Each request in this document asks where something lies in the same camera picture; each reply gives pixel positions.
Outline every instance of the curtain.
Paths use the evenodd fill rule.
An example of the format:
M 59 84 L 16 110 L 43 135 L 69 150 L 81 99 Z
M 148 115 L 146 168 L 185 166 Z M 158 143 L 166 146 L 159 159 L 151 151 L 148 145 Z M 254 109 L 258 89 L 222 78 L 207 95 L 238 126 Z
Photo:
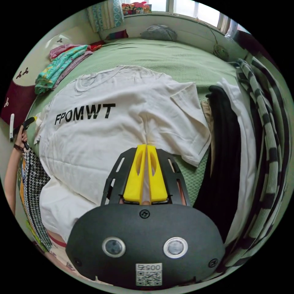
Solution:
M 108 0 L 87 8 L 94 32 L 116 28 L 124 23 L 121 0 Z
M 229 29 L 228 29 L 225 37 L 234 39 L 234 37 L 237 33 L 237 28 L 238 28 L 238 23 L 231 19 L 230 26 L 229 26 Z

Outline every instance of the beige cloth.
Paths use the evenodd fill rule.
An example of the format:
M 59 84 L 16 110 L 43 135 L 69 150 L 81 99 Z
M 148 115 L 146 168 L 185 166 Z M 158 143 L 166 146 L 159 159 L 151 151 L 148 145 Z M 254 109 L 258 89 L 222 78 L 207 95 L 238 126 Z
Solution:
M 209 104 L 209 99 L 207 101 L 202 101 L 201 106 L 203 109 L 203 113 L 205 116 L 205 119 L 208 124 L 209 131 L 211 133 L 211 143 L 210 143 L 210 149 L 211 149 L 211 166 L 210 166 L 210 176 L 213 171 L 213 165 L 215 161 L 215 139 L 214 139 L 214 123 L 213 123 L 213 116 Z

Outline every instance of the wrist bracelet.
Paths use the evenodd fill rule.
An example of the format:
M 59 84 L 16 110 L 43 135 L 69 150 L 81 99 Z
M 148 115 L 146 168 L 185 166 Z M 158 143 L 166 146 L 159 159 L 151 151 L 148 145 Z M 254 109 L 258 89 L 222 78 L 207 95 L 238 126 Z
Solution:
M 23 152 L 24 151 L 24 149 L 23 148 L 21 148 L 20 146 L 18 146 L 18 145 L 16 145 L 16 144 L 14 144 L 14 146 L 13 146 L 16 150 L 18 150 L 18 151 L 21 151 L 21 152 Z

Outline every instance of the green bedspread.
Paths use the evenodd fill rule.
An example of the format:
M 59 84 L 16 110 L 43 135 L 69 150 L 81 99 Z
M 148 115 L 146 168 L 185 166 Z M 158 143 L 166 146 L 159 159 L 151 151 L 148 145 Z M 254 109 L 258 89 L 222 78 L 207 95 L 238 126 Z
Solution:
M 36 115 L 62 88 L 75 78 L 93 72 L 100 72 L 116 67 L 117 65 L 142 66 L 157 72 L 163 72 L 178 82 L 194 81 L 200 101 L 205 100 L 209 93 L 208 87 L 220 81 L 223 77 L 230 84 L 237 85 L 235 69 L 201 49 L 189 45 L 129 38 L 112 41 L 103 45 L 98 51 L 82 61 L 58 85 L 55 91 L 38 96 L 28 114 Z M 28 143 L 39 155 L 39 145 L 33 145 L 35 124 L 28 130 Z M 201 186 L 207 162 L 207 153 L 198 168 L 184 162 L 179 156 L 176 161 L 184 175 L 191 203 L 194 203 Z

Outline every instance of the black letter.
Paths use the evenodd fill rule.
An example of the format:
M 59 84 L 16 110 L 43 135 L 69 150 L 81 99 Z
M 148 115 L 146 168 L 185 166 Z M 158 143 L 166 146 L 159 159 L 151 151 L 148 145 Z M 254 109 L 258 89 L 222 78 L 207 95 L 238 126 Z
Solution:
M 100 109 L 101 109 L 101 104 L 98 104 L 97 111 L 96 111 L 96 106 L 95 105 L 92 105 L 91 112 L 90 112 L 89 106 L 87 105 L 86 106 L 86 110 L 87 110 L 87 114 L 88 114 L 88 119 L 91 118 L 91 116 L 92 116 L 93 113 L 94 113 L 93 117 L 96 119 L 97 116 L 98 116 L 98 113 L 99 113 Z
M 79 113 L 77 113 L 77 107 L 76 107 L 76 108 L 74 109 L 73 113 L 74 113 L 74 114 L 73 114 L 73 116 L 74 116 L 74 117 L 73 117 L 73 120 L 75 120 L 75 119 L 79 120 L 81 114 L 82 114 L 81 119 L 84 119 L 84 106 L 81 106 Z
M 70 111 L 65 115 L 65 120 L 66 120 L 67 122 L 69 122 L 69 121 L 71 120 L 72 116 L 73 116 L 73 111 L 70 110 Z
M 115 103 L 112 104 L 103 104 L 103 107 L 107 107 L 105 118 L 107 119 L 110 113 L 110 108 L 115 107 Z
M 55 124 L 54 125 L 56 125 L 56 123 L 57 123 L 57 121 L 58 121 L 58 119 L 59 119 L 60 116 L 61 116 L 61 114 L 57 114 L 56 115 L 56 120 L 55 120 Z
M 59 123 L 61 122 L 61 120 L 62 120 L 64 117 L 65 117 L 65 112 L 63 112 L 63 113 L 61 114 L 61 118 L 60 118 L 60 120 L 59 120 Z

